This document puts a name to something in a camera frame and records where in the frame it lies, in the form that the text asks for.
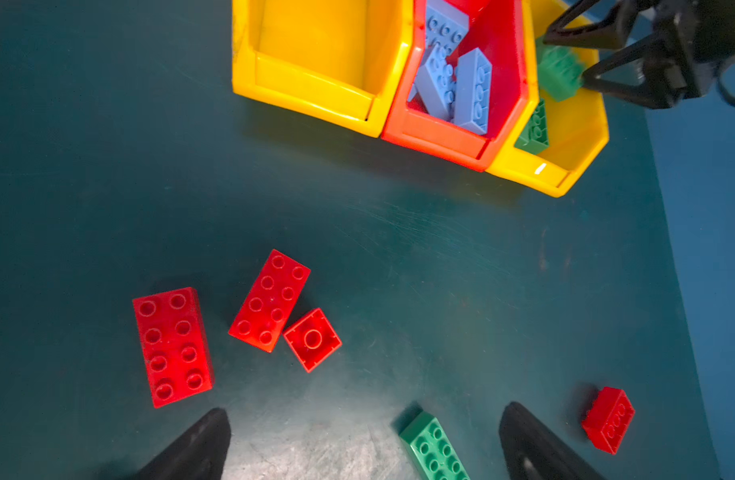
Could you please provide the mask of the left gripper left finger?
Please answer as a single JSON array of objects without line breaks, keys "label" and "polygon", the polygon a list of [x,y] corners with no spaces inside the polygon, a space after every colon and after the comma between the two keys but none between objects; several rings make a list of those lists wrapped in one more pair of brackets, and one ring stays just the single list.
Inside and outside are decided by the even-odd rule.
[{"label": "left gripper left finger", "polygon": [[213,408],[131,479],[221,480],[230,440],[226,410]]}]

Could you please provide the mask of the large light blue brick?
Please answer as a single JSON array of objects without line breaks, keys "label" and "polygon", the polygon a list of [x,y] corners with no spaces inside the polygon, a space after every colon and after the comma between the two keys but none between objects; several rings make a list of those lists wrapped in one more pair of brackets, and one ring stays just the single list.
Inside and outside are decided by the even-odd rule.
[{"label": "large light blue brick", "polygon": [[439,44],[449,57],[469,33],[469,16],[445,0],[427,0],[425,46]]}]

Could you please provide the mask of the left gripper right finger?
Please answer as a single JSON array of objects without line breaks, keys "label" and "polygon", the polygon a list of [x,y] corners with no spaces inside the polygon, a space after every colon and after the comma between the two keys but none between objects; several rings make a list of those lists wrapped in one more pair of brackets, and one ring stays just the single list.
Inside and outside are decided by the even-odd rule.
[{"label": "left gripper right finger", "polygon": [[519,402],[503,410],[499,438],[511,479],[605,479]]}]

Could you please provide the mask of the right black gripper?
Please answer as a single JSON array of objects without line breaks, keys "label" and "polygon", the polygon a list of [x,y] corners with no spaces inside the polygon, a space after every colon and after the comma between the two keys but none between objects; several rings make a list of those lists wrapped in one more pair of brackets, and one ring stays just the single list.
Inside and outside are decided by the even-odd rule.
[{"label": "right black gripper", "polygon": [[571,27],[599,0],[579,0],[543,35],[547,45],[587,49],[623,48],[639,12],[652,9],[653,33],[617,51],[583,73],[583,86],[645,108],[672,108],[703,97],[717,84],[725,103],[735,94],[723,74],[735,65],[735,1],[617,1],[597,23]]}]

